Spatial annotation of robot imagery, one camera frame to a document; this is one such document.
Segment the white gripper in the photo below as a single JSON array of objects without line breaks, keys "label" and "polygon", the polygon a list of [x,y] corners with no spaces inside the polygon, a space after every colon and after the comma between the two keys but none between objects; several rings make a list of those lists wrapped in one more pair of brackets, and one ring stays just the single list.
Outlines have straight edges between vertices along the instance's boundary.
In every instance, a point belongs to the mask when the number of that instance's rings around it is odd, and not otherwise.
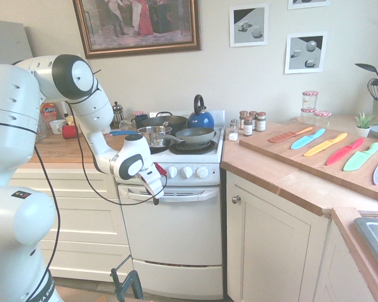
[{"label": "white gripper", "polygon": [[152,199],[153,204],[157,206],[159,204],[158,199],[164,194],[160,173],[156,169],[145,169],[137,174],[137,178],[144,183],[145,188],[154,196]]}]

